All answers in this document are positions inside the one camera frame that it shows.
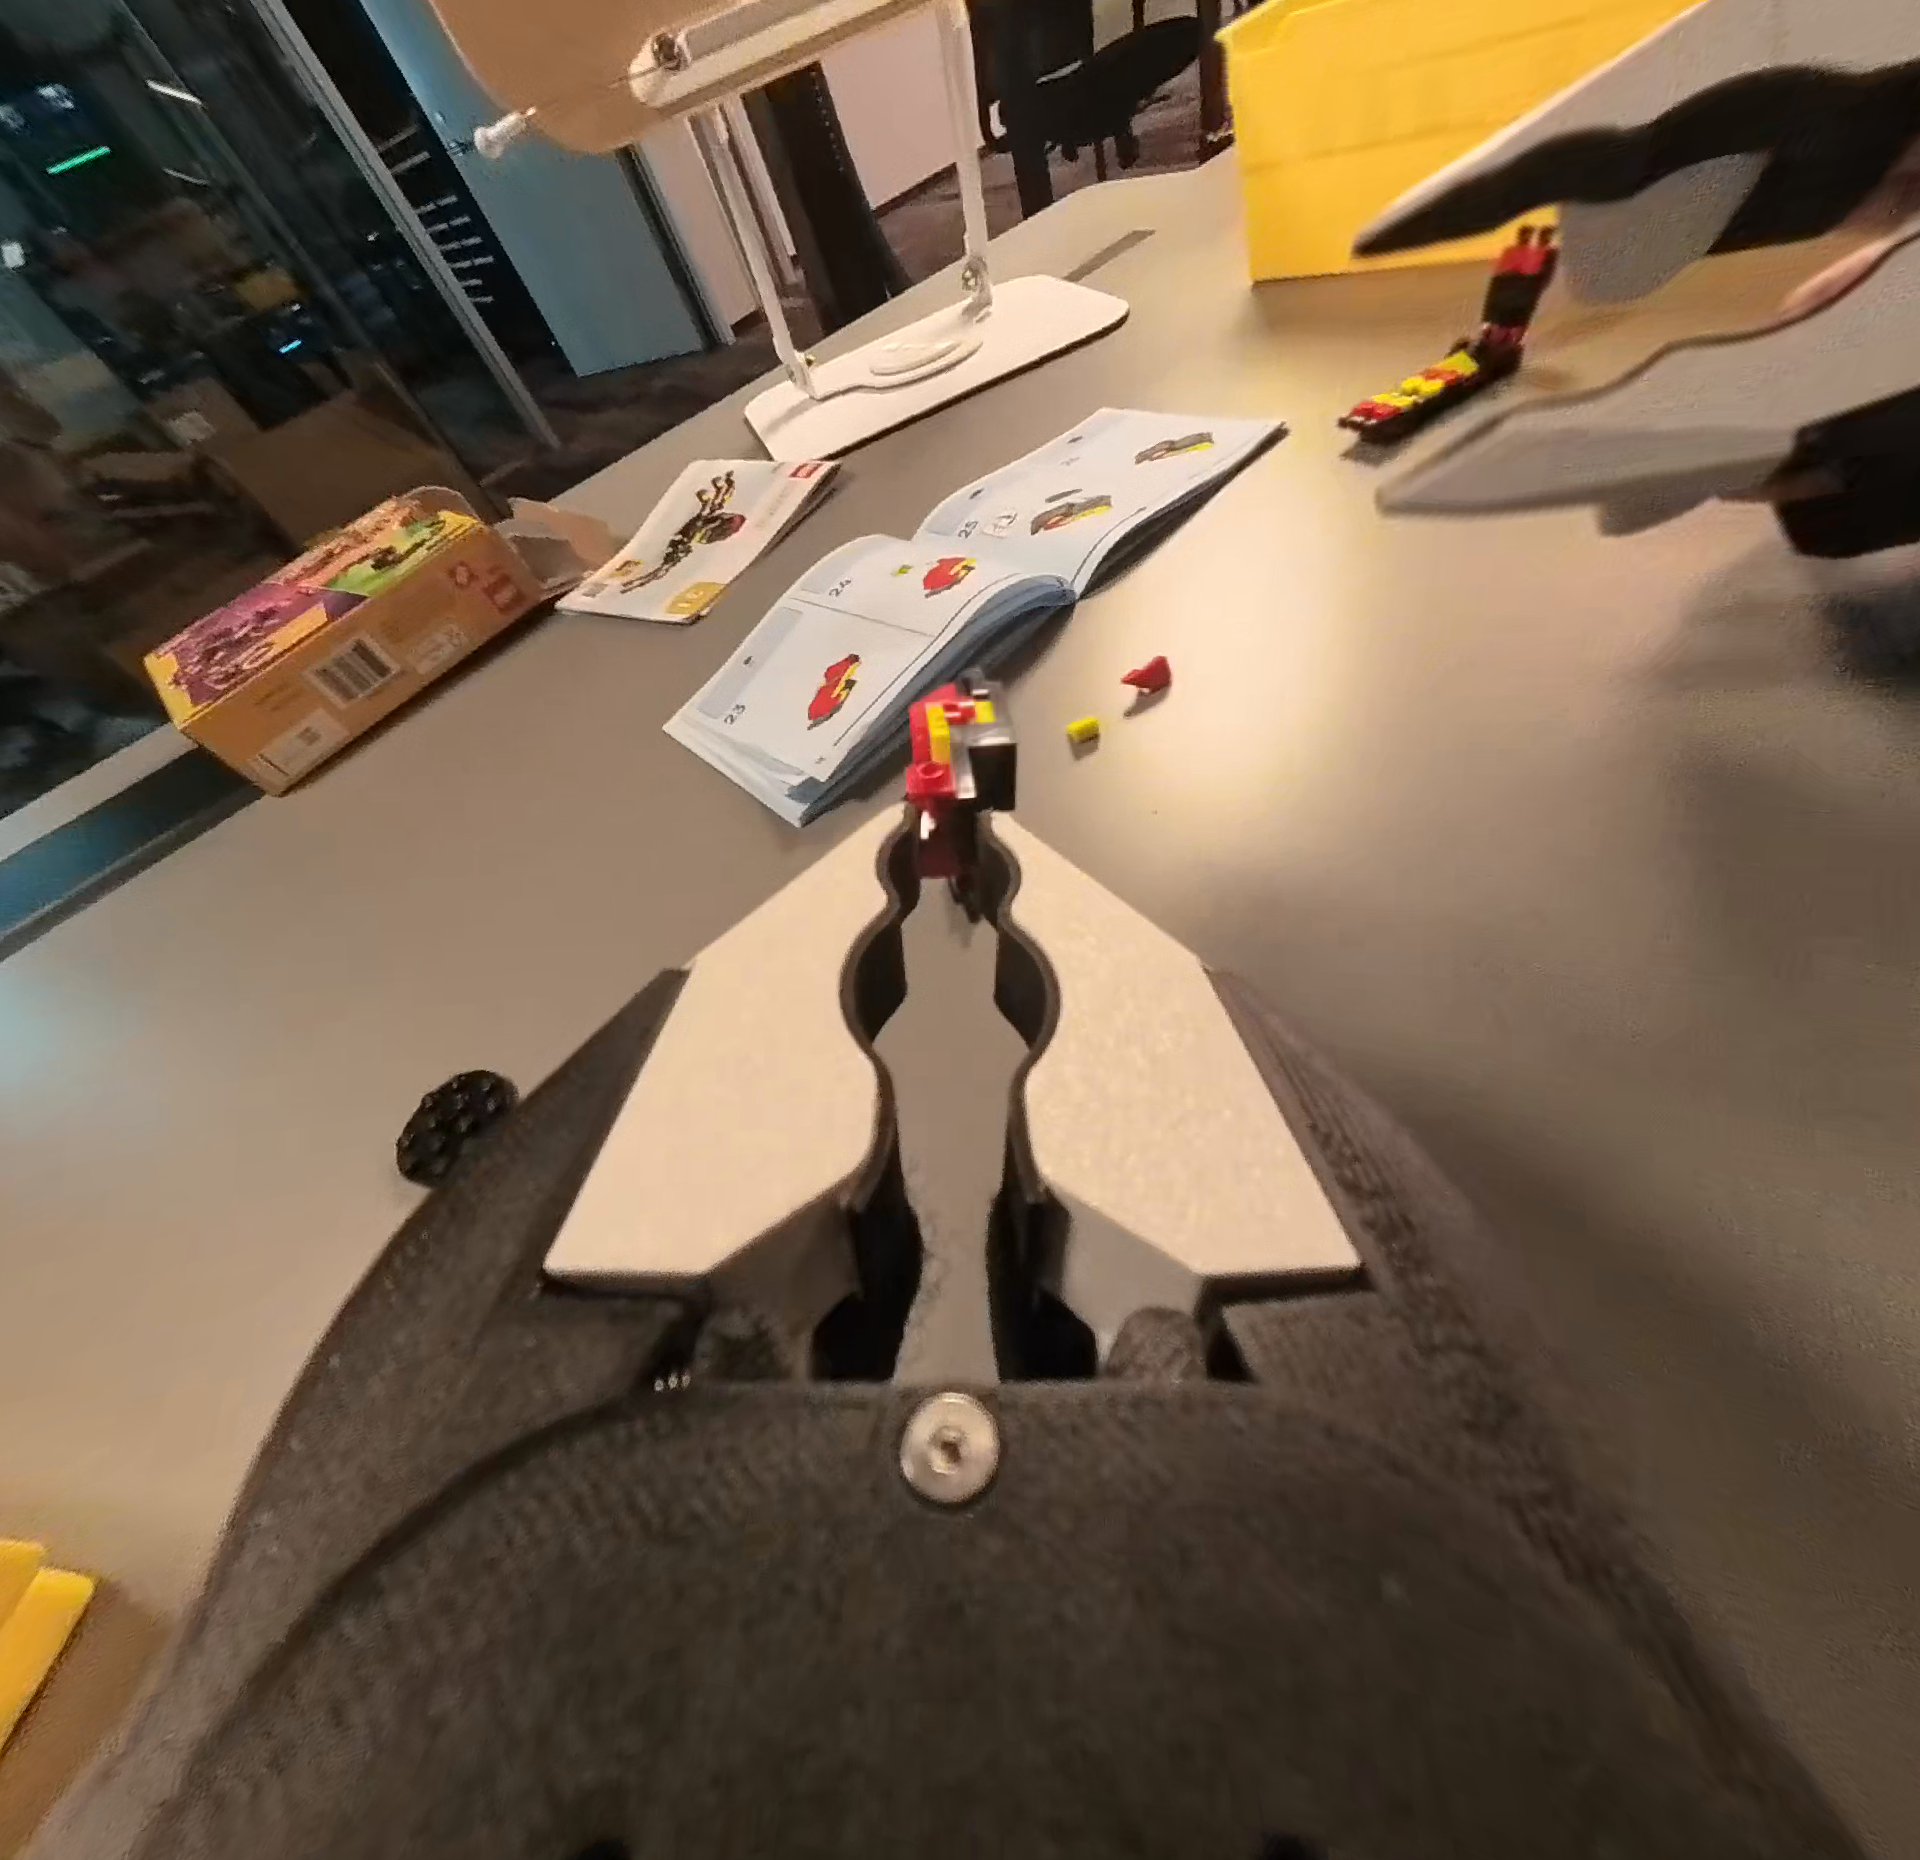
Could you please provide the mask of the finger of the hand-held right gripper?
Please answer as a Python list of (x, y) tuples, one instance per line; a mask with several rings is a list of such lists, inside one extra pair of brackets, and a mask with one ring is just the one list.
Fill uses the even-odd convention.
[(1574, 298), (1630, 304), (1859, 225), (1916, 132), (1919, 0), (1702, 0), (1380, 209), (1355, 257), (1557, 210)]
[(1380, 481), (1401, 518), (1590, 509), (1604, 535), (1667, 525), (1778, 466), (1795, 433), (1919, 391), (1919, 242), (1838, 300), (1669, 343), (1608, 384), (1503, 406)]

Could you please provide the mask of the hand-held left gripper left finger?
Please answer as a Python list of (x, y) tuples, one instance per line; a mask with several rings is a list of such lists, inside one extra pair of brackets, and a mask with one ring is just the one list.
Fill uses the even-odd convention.
[(901, 1104), (878, 1040), (919, 903), (902, 811), (858, 827), (709, 942), (636, 1066), (542, 1274), (570, 1291), (901, 1336), (921, 1287)]

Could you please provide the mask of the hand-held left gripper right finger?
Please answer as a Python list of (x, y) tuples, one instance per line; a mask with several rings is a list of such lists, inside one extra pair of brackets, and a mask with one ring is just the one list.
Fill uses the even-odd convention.
[(1363, 1253), (1223, 985), (1014, 817), (991, 825), (995, 1007), (1020, 1036), (1023, 1281), (1083, 1328), (1351, 1282)]

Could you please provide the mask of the long red yellow lego assembly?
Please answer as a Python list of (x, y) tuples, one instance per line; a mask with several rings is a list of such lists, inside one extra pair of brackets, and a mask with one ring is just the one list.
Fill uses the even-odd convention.
[(1515, 378), (1561, 261), (1557, 227), (1523, 225), (1489, 279), (1479, 330), (1428, 367), (1359, 400), (1338, 418), (1338, 430), (1364, 449), (1396, 449)]

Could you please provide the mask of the red yellow lego body assembly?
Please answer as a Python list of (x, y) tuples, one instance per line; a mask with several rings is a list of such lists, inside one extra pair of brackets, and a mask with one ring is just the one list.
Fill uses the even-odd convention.
[(947, 885), (968, 922), (991, 911), (995, 817), (1012, 814), (1020, 792), (1020, 743), (1002, 706), (1000, 682), (968, 669), (909, 711), (905, 802), (913, 817), (916, 871)]

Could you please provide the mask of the lego instruction booklet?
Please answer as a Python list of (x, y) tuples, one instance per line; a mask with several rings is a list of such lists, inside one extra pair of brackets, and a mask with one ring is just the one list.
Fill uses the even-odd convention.
[(913, 535), (815, 562), (662, 730), (802, 828), (905, 743), (919, 699), (1074, 610), (1286, 434), (1271, 416), (1102, 406)]
[(564, 619), (686, 628), (820, 505), (836, 459), (700, 459), (636, 532), (557, 600)]

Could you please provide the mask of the yellow plastic bin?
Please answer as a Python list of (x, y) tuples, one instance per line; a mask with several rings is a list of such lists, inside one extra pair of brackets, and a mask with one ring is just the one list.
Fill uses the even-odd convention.
[(1363, 258), (1382, 210), (1700, 0), (1265, 0), (1219, 44), (1256, 284), (1489, 264), (1519, 233)]
[(2, 1750), (34, 1711), (99, 1593), (90, 1574), (48, 1565), (46, 1546), (2, 1539)]

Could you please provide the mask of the round black lego piece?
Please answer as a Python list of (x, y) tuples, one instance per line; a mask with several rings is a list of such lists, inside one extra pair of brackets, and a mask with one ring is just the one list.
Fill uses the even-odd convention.
[(462, 1160), (519, 1107), (515, 1080), (492, 1071), (462, 1071), (430, 1088), (397, 1133), (397, 1175), (423, 1191), (442, 1186)]

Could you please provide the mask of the closed lego instruction booklet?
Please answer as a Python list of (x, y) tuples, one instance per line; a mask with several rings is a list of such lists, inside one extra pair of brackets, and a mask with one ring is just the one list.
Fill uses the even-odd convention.
[(636, 532), (557, 600), (564, 619), (686, 628), (820, 505), (836, 459), (700, 459)]

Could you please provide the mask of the colourful cardboard lego box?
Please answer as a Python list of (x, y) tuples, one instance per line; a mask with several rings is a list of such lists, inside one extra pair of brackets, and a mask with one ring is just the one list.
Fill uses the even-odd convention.
[(292, 792), (619, 552), (600, 518), (516, 501), (500, 525), (449, 487), (393, 496), (150, 650), (181, 737)]

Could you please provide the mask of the person's right hand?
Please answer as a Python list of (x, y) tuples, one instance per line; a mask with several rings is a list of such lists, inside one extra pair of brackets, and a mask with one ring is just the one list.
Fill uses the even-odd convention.
[(1857, 289), (1861, 281), (1871, 276), (1890, 252), (1898, 251), (1905, 242), (1916, 237), (1919, 216), (1910, 216), (1885, 235), (1861, 242), (1841, 258), (1792, 286), (1781, 300), (1781, 319), (1804, 319), (1835, 304), (1847, 292)]

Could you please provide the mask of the black office chair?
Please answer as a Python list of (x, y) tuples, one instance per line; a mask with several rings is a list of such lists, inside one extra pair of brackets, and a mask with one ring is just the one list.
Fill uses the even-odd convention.
[(1141, 113), (1202, 57), (1195, 12), (1151, 21), (1132, 0), (1130, 25), (1094, 38), (1094, 0), (965, 0), (973, 38), (974, 109), (991, 154), (1077, 163), (1092, 154), (1121, 171), (1141, 160)]

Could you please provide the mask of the pile of cardboard boxes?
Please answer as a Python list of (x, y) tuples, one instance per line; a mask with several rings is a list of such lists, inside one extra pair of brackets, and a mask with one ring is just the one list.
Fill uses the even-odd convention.
[(61, 474), (144, 577), (260, 577), (376, 505), (414, 491), (497, 520), (500, 506), (386, 384), (357, 387), (260, 426), (213, 381), (183, 384)]

